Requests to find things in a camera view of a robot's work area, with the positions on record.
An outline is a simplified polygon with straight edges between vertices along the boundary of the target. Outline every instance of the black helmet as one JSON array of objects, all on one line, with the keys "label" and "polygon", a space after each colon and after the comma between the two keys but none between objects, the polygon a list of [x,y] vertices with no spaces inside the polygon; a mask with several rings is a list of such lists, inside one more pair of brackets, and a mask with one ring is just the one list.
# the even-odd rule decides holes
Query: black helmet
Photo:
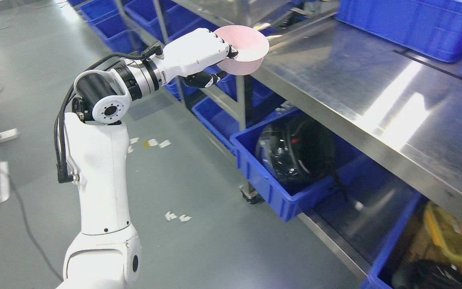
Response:
[{"label": "black helmet", "polygon": [[325,126],[308,115],[289,116],[264,128],[255,157],[294,194],[332,170],[335,147]]}]

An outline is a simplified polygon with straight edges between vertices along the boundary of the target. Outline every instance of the robotic arm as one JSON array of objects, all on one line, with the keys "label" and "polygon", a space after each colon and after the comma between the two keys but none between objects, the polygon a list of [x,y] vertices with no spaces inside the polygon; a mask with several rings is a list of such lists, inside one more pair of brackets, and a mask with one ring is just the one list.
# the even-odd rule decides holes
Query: robotic arm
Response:
[{"label": "robotic arm", "polygon": [[174,77],[195,88],[207,88],[227,75],[225,71],[210,75],[203,69],[226,57],[238,54],[236,49],[205,28],[198,28],[167,44],[155,47],[152,55],[140,60],[122,59],[110,71],[85,71],[75,80],[78,95],[73,112],[82,121],[114,123],[128,110],[131,102],[155,92]]},{"label": "robotic arm", "polygon": [[[78,186],[81,232],[67,250],[64,282],[57,289],[123,289],[136,281],[142,247],[128,209],[129,137],[120,119],[133,100],[178,75],[197,88],[217,83],[226,72],[210,75],[203,69],[237,53],[199,28],[164,49],[119,55],[109,71],[87,70],[76,78],[55,123],[55,146],[59,182]],[[71,100],[72,112],[66,113]]]}]

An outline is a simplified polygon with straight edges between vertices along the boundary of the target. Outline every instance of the caster wheel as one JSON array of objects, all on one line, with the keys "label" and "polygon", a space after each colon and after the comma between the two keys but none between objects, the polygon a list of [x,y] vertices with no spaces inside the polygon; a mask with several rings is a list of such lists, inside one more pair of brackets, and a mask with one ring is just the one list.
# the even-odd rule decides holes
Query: caster wheel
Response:
[{"label": "caster wheel", "polygon": [[248,204],[251,204],[251,205],[255,205],[257,203],[261,203],[264,201],[264,199],[260,195],[254,196],[249,199],[244,193],[242,193],[242,197],[245,199],[245,201]]}]

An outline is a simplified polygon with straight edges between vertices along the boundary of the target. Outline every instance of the gray floor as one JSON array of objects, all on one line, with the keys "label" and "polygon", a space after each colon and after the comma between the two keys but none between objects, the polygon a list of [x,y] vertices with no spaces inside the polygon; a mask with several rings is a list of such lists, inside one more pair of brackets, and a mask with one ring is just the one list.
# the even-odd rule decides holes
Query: gray floor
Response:
[{"label": "gray floor", "polygon": [[[79,232],[72,184],[56,181],[53,121],[77,74],[109,50],[68,6],[0,12],[0,132],[21,131],[0,144],[9,161],[33,232],[57,271]],[[130,137],[172,144],[128,155],[132,221],[143,245],[135,288],[345,289],[361,283],[299,219],[280,221],[266,204],[248,205],[238,193],[234,165],[167,97],[135,104],[126,118]],[[168,222],[165,212],[189,214]],[[0,205],[0,289],[54,288],[24,230],[15,196]]]}]

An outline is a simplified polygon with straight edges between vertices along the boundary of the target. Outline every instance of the stainless steel shelf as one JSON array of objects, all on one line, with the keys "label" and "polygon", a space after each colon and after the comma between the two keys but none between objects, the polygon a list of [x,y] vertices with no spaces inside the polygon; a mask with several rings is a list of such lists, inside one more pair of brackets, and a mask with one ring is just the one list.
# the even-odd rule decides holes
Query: stainless steel shelf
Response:
[{"label": "stainless steel shelf", "polygon": [[462,80],[327,18],[252,76],[462,220]]},{"label": "stainless steel shelf", "polygon": [[253,26],[290,0],[173,0],[217,26]]}]

